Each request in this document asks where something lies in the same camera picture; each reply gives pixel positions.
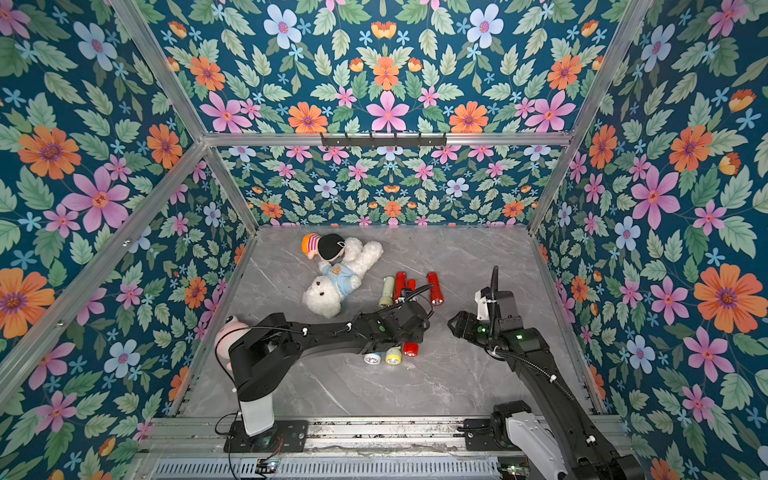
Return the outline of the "red flashlight plain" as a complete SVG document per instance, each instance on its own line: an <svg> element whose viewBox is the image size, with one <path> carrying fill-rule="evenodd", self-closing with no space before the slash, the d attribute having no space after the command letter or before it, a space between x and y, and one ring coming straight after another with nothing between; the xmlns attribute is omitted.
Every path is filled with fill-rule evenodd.
<svg viewBox="0 0 768 480"><path fill-rule="evenodd" d="M395 276L393 299L396 303L403 300L403 290L407 286L407 274L404 271L399 271Z"/></svg>
<svg viewBox="0 0 768 480"><path fill-rule="evenodd" d="M429 272L427 274L427 281L431 285L430 288L430 302L433 306L440 306L444 303L444 296L441 289L438 274L436 272Z"/></svg>
<svg viewBox="0 0 768 480"><path fill-rule="evenodd" d="M402 353L406 357L415 358L419 355L419 345L417 343L407 342L402 346Z"/></svg>

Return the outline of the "pale green flashlight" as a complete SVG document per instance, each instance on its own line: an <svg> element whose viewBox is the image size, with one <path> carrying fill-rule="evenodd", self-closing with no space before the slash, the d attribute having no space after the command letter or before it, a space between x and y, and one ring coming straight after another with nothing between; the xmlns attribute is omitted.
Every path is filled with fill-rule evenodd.
<svg viewBox="0 0 768 480"><path fill-rule="evenodd" d="M385 362L388 365L400 365L402 363L402 356L400 347L391 347L385 353Z"/></svg>
<svg viewBox="0 0 768 480"><path fill-rule="evenodd" d="M394 303L395 278L386 276L383 279L382 292L379 299L379 307L384 308Z"/></svg>

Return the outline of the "blue flashlight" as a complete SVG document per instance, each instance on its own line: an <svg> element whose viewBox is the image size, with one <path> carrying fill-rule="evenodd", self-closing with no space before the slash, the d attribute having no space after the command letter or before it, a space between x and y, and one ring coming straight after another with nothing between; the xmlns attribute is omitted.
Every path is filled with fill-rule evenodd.
<svg viewBox="0 0 768 480"><path fill-rule="evenodd" d="M382 362L382 356L378 352L367 353L364 355L364 361L368 365L378 365Z"/></svg>

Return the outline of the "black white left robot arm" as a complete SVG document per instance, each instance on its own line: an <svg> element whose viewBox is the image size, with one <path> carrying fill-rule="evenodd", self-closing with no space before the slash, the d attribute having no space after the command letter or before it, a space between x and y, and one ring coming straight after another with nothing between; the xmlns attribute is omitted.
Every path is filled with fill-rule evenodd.
<svg viewBox="0 0 768 480"><path fill-rule="evenodd" d="M432 315L430 307L410 300L337 323L290 322L281 312L253 326L230 317L215 337L215 349L233 382L245 434L253 438L273 428L272 394L300 359L419 344Z"/></svg>

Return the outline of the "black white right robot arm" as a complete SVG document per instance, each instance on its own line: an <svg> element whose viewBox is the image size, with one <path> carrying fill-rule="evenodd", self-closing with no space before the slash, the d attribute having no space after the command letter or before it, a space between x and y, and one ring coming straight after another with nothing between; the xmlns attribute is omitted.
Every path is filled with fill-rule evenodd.
<svg viewBox="0 0 768 480"><path fill-rule="evenodd" d="M465 422L467 445L477 449L485 438L500 449L516 447L542 479L643 479L638 460L621 454L582 408L539 330L523 324L514 294L485 287L475 302L476 313L449 320L451 333L506 363L544 419L522 400L497 404L487 421Z"/></svg>

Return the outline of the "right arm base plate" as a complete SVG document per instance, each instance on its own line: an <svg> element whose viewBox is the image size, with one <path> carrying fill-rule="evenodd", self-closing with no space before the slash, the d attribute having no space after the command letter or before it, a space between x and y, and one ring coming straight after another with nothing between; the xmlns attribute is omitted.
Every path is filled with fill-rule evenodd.
<svg viewBox="0 0 768 480"><path fill-rule="evenodd" d="M503 451L512 448L501 423L492 418L468 418L458 431L468 451Z"/></svg>

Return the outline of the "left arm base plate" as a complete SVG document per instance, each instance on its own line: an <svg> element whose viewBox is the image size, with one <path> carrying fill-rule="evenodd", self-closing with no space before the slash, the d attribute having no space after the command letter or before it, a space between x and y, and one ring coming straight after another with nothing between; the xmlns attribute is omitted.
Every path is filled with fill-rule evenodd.
<svg viewBox="0 0 768 480"><path fill-rule="evenodd" d="M224 451L233 454L303 452L308 427L309 422L306 420L278 420L265 432L249 436L244 422L237 419L229 429Z"/></svg>

